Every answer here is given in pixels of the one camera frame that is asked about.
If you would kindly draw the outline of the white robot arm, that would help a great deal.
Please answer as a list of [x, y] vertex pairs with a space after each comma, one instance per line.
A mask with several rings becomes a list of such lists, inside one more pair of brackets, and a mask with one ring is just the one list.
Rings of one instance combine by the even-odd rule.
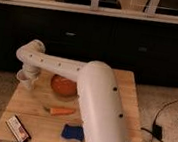
[[131, 142], [117, 78], [108, 64], [47, 55], [40, 40], [21, 46], [16, 56], [23, 63], [21, 74], [31, 82], [44, 69], [76, 83], [85, 142]]

